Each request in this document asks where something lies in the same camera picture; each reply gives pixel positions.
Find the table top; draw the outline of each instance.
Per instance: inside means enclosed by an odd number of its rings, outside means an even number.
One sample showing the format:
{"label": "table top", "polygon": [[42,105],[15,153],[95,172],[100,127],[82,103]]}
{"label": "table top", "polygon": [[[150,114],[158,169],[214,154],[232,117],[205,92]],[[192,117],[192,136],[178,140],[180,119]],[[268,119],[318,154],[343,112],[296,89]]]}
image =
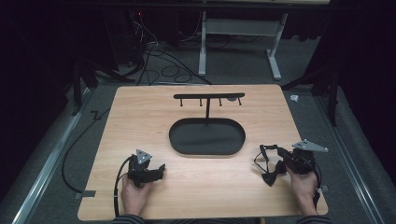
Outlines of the table top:
{"label": "table top", "polygon": [[[184,93],[243,92],[242,105],[213,100],[211,118],[233,119],[245,130],[241,150],[231,156],[183,155],[172,149],[169,130],[178,120],[204,118],[205,103],[174,99]],[[82,199],[81,220],[114,218],[113,188],[125,159],[139,148],[153,157],[149,169],[166,164],[141,216],[145,219],[200,217],[272,217],[299,215],[290,188],[290,176],[279,175],[272,187],[261,177],[253,160],[259,146],[277,144],[292,150],[301,141],[282,90],[277,85],[150,86],[118,89],[98,148],[86,190],[94,197]],[[281,158],[268,152],[270,171]],[[120,213],[123,213],[119,199]],[[318,212],[326,214],[323,197]]]}

